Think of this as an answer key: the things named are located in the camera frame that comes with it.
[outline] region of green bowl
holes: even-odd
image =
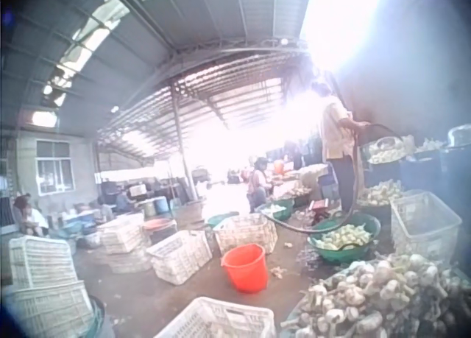
[[[220,214],[220,215],[215,215],[212,216],[211,218],[208,219],[208,225],[211,227],[211,229],[215,228],[222,220],[230,218],[232,216],[238,216],[239,212],[238,211],[231,211],[226,214]]]
[[[272,214],[273,217],[276,220],[280,220],[281,222],[285,222],[293,214],[294,201],[292,199],[291,200],[275,200],[273,202],[261,205],[260,207],[255,209],[255,211],[257,211],[257,213],[262,213],[263,214],[262,210],[266,209],[266,208],[270,208],[272,205],[279,205],[280,207],[285,208],[282,211],[277,211],[277,212]]]
[[[335,225],[339,224],[342,221],[342,218],[336,217],[333,219],[326,219],[318,224],[316,224],[313,229],[314,230],[323,230],[332,228]],[[327,261],[334,261],[334,262],[351,262],[356,261],[362,258],[366,252],[368,251],[369,247],[373,243],[373,240],[378,236],[381,230],[380,222],[371,215],[364,214],[364,213],[354,213],[352,215],[352,219],[348,222],[348,224],[354,226],[362,226],[365,225],[365,231],[372,234],[371,239],[367,244],[363,246],[358,246],[349,250],[340,250],[340,251],[333,251],[333,250],[324,250],[322,248],[318,248],[316,246],[316,240],[321,240],[323,234],[319,235],[311,235],[308,237],[309,244],[314,247],[317,253],[326,259]]]

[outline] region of wall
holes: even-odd
[[[49,139],[70,143],[72,172],[75,190],[39,197],[36,183],[36,140]],[[43,213],[61,211],[63,205],[71,208],[74,203],[89,203],[98,197],[95,184],[95,162],[92,143],[84,138],[67,135],[33,133],[22,131],[17,140],[18,181],[23,192],[32,195],[32,203],[37,200]]]
[[[469,122],[471,40],[461,15],[450,0],[382,0],[366,46],[336,72],[356,116],[441,140]]]

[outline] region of orange bucket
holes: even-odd
[[[259,292],[268,284],[265,249],[257,244],[233,248],[222,257],[222,266],[240,292]]]

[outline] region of corrugated roof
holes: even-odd
[[[173,140],[168,81],[175,77],[184,98],[185,133],[197,114],[205,113],[200,123],[206,116],[221,121],[215,111],[227,91],[243,95],[245,86],[266,91],[261,82],[283,79],[284,65],[297,56],[289,52],[305,48],[299,34],[307,3],[24,0],[15,26],[2,33],[2,124],[15,127],[20,106],[48,107],[56,101],[63,102],[57,111],[61,133],[94,136],[101,129],[99,137],[107,141],[117,130],[139,126]],[[281,45],[281,38],[288,44]],[[277,101],[278,95],[268,95],[267,101]],[[114,105],[126,111],[126,118],[111,114]],[[228,125],[246,123],[226,110]],[[218,114],[224,117],[224,108]]]

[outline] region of hose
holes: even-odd
[[[374,124],[369,124],[366,126],[367,129],[371,127],[379,127],[384,129],[385,131],[391,133],[394,137],[399,138],[400,140],[403,140],[403,138],[398,135],[396,132],[393,130],[389,129],[386,126],[383,126],[382,124],[374,123]],[[278,224],[279,226],[286,228],[288,230],[297,232],[297,233],[305,233],[307,235],[318,235],[321,233],[329,233],[331,231],[335,231],[338,228],[341,228],[345,224],[347,224],[353,216],[353,213],[355,210],[357,210],[358,207],[358,134],[356,133],[353,137],[354,143],[353,143],[353,174],[354,174],[354,183],[353,183],[353,203],[352,206],[350,207],[350,210],[348,211],[347,215],[345,218],[337,225],[334,225],[333,227],[327,228],[327,229],[321,229],[321,230],[313,230],[313,229],[303,229],[303,228],[297,228],[293,225],[286,224],[285,222],[281,222],[280,220],[275,219],[273,216],[269,216],[267,214],[263,214],[268,220],[271,220],[272,222]]]

